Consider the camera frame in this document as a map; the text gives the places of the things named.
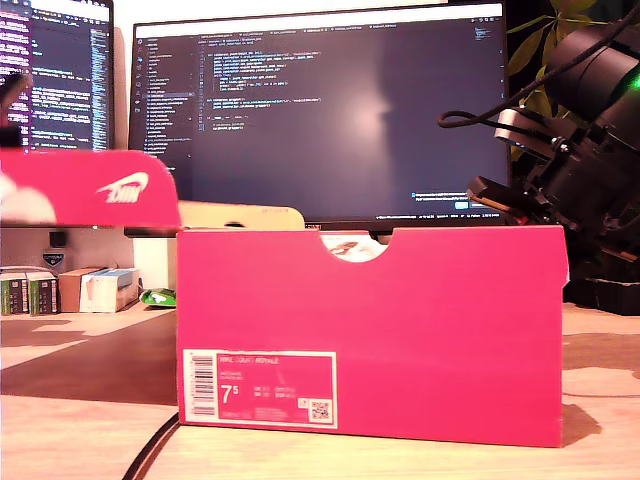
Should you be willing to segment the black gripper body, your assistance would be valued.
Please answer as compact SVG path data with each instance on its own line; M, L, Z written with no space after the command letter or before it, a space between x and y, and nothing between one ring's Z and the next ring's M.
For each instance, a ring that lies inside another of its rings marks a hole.
M512 186L529 218L563 224L612 250L639 248L639 122L511 119L509 142L533 157Z

